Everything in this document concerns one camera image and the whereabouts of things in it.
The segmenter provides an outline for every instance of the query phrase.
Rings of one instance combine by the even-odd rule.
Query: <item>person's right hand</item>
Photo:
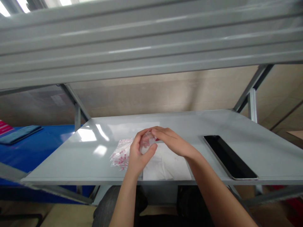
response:
[[[157,139],[162,140],[169,149],[179,156],[189,157],[193,152],[197,151],[170,128],[155,126],[151,128],[151,133],[157,137]]]

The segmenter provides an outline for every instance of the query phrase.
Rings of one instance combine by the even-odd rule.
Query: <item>hand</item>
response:
[[[157,139],[162,140],[169,149],[179,156],[189,157],[193,152],[198,152],[192,145],[170,128],[155,126],[152,127],[151,133],[157,137]]]
[[[130,145],[129,151],[129,161],[126,173],[129,173],[136,178],[139,177],[140,173],[143,171],[146,164],[155,154],[158,145],[154,143],[145,154],[141,154],[139,151],[141,137],[148,132],[150,129],[144,129],[137,133],[133,140],[132,145]]]

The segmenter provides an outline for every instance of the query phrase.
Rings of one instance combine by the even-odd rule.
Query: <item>blue table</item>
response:
[[[24,172],[30,172],[51,155],[73,133],[74,125],[43,126],[42,130],[13,145],[6,146],[0,144],[0,162]],[[63,187],[76,192],[76,186]],[[93,188],[94,186],[83,186],[83,195],[88,197]],[[77,203],[43,191],[29,189],[5,179],[0,179],[0,199]]]

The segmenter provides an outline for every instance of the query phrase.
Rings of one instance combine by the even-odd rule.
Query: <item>plastic bag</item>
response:
[[[133,139],[120,140],[117,148],[110,157],[112,162],[111,166],[119,166],[121,169],[127,169],[129,160],[130,145],[133,143]]]
[[[140,152],[145,154],[149,147],[156,142],[156,138],[150,131],[145,133],[140,141]],[[120,140],[117,148],[110,157],[112,162],[111,166],[119,166],[120,170],[126,170],[128,167],[130,145],[132,145],[133,139]]]
[[[141,138],[140,152],[142,154],[145,154],[148,151],[149,147],[151,145],[153,145],[155,142],[156,142],[156,138],[154,137],[154,135],[150,131],[148,131]]]

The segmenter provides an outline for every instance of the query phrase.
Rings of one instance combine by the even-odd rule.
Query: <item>person's left hand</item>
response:
[[[146,164],[155,154],[156,149],[158,147],[158,145],[154,143],[152,146],[150,146],[150,148],[145,154],[141,154],[141,152],[139,151],[141,137],[146,132],[148,132],[148,130],[149,129],[144,129],[138,132],[133,140],[132,145],[130,146],[127,172],[135,176],[136,178],[139,177],[140,173],[143,171]]]

